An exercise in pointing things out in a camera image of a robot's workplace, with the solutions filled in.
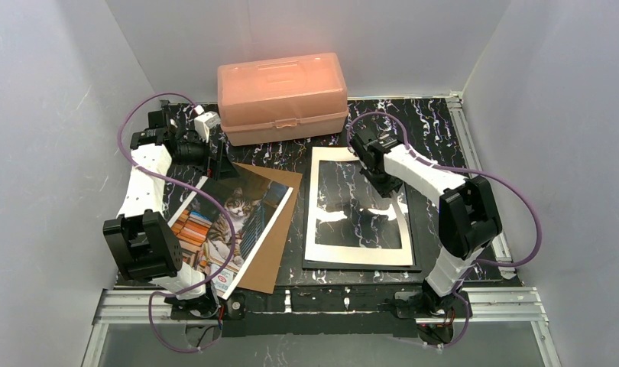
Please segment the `cat photo print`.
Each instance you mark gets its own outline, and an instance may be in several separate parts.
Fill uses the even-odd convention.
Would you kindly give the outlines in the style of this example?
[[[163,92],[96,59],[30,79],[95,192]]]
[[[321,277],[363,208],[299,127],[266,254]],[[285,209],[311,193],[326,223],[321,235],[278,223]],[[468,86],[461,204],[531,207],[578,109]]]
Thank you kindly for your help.
[[[212,279],[227,300],[272,229],[293,189],[236,165],[239,176],[196,185],[222,208],[192,192],[169,225],[180,240],[183,260]]]

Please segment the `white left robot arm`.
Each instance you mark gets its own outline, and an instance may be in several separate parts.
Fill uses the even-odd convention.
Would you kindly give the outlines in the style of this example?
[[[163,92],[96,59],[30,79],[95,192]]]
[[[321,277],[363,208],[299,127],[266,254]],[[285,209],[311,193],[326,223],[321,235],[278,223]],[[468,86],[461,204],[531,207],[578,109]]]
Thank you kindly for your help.
[[[132,169],[124,202],[102,228],[124,279],[150,282],[178,300],[201,297],[206,286],[205,275],[186,263],[180,241],[164,218],[167,172],[171,165],[193,165],[214,180],[238,176],[223,149],[213,152],[210,147],[210,130],[219,125],[219,115],[201,108],[196,112],[192,141],[185,140],[187,129],[168,112],[149,112],[148,127],[131,136]]]

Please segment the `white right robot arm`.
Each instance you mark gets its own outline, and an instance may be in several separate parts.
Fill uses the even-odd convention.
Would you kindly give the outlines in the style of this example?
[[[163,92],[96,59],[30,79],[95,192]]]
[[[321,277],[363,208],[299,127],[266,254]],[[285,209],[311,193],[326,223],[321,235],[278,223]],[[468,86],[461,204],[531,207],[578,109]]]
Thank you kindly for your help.
[[[440,170],[402,141],[371,129],[353,134],[349,145],[380,196],[409,186],[436,205],[441,249],[423,293],[442,299],[457,291],[463,274],[503,230],[489,181]]]

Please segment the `pink plastic storage box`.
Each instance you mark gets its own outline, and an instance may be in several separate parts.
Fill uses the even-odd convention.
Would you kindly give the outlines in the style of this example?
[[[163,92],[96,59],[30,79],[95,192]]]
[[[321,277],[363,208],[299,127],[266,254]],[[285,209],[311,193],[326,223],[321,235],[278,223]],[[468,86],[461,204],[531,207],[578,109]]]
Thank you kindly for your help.
[[[233,146],[336,134],[348,117],[334,53],[223,65],[217,79],[221,129]]]

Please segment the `brown cardboard backing board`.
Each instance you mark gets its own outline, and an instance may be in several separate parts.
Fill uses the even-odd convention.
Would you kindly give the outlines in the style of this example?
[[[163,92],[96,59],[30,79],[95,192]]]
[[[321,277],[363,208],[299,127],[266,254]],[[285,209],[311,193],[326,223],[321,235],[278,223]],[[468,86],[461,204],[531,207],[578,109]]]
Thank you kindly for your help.
[[[290,199],[285,203],[272,229],[265,237],[263,244],[258,249],[258,252],[253,257],[251,264],[237,285],[237,287],[242,289],[272,294],[287,243],[287,235],[293,219],[293,211],[303,175],[250,164],[237,163],[237,165],[293,189]]]

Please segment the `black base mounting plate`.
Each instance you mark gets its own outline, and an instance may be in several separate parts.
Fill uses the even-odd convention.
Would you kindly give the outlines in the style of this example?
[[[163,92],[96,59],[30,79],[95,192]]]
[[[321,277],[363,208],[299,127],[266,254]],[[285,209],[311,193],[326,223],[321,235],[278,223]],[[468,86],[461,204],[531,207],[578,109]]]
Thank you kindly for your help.
[[[447,342],[454,323],[471,315],[468,299],[461,292],[434,309],[419,283],[324,284],[276,287],[272,294],[236,290],[228,300],[206,294],[167,305],[172,320],[218,326],[225,337],[386,334]]]

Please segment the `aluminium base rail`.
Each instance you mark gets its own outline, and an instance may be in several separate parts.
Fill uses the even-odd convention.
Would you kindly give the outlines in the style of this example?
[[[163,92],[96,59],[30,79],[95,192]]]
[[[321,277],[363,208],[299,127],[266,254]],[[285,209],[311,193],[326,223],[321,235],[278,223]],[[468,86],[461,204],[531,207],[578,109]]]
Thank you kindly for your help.
[[[414,338],[419,327],[455,323],[530,323],[543,363],[561,364],[549,319],[534,287],[471,287],[450,311],[419,311],[413,287],[324,284],[321,287],[283,287],[272,294],[239,291],[217,311],[200,316],[176,306],[151,289],[104,291],[93,322],[84,366],[97,366],[112,324],[181,324],[215,326],[226,337],[281,334],[380,334]]]

